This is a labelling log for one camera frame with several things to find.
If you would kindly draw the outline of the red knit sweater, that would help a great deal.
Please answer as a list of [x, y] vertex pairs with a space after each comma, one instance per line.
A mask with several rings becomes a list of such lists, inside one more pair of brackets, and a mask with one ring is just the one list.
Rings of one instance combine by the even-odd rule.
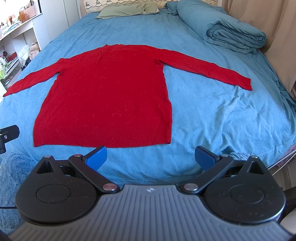
[[34, 146], [143, 147], [171, 142], [165, 65], [251, 90], [251, 80], [214, 63], [147, 45], [105, 45], [12, 85], [7, 95], [56, 77], [33, 128]]

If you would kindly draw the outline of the blue fluffy rug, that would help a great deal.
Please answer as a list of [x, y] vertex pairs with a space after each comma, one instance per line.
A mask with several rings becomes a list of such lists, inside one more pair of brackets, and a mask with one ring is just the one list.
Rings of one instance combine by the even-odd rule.
[[15, 196], [38, 162], [23, 153], [10, 152], [1, 160], [1, 231], [11, 233], [22, 224]]

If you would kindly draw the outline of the white shelf unit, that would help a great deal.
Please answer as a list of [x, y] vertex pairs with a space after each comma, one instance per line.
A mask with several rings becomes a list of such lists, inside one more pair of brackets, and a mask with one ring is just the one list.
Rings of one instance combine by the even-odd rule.
[[1, 85], [8, 89], [48, 43], [40, 1], [1, 1]]

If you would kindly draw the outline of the white wardrobe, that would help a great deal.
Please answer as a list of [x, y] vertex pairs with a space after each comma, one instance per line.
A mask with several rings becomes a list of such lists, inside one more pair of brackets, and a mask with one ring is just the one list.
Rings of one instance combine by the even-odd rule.
[[44, 0], [39, 1], [45, 28], [47, 43], [74, 25], [81, 18], [80, 1]]

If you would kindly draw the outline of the folded blue duvet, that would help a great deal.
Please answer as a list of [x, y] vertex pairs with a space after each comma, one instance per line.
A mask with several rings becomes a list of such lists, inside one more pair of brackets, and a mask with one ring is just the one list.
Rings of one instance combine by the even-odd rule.
[[234, 52], [249, 54], [267, 41], [264, 32], [204, 1], [169, 1], [168, 13], [179, 16], [204, 41]]

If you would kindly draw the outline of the patterned cream headboard cloth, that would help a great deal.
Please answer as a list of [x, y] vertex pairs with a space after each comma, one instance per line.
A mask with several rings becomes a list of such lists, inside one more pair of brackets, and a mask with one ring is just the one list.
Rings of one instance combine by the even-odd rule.
[[[137, 3], [141, 2], [142, 0], [84, 0], [84, 9], [85, 13], [99, 13], [100, 11], [103, 10], [106, 6], [110, 4], [126, 4], [126, 3]], [[175, 0], [171, 1], [162, 1], [162, 0], [154, 0], [152, 1], [157, 4], [159, 9], [165, 8], [166, 4], [169, 2], [177, 2]]]

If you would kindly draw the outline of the green pillow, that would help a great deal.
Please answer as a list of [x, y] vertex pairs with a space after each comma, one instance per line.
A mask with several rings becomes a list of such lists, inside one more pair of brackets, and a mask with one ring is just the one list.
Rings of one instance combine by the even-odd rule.
[[134, 3], [110, 4], [96, 17], [97, 19], [110, 19], [120, 16], [136, 16], [157, 14], [159, 8], [154, 1], [138, 1]]

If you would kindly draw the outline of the beige curtain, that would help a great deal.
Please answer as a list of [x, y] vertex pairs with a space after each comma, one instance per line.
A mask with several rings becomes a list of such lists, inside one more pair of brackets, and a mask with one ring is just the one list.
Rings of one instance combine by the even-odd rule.
[[266, 34], [267, 42], [262, 51], [295, 99], [295, 0], [222, 1], [222, 8]]

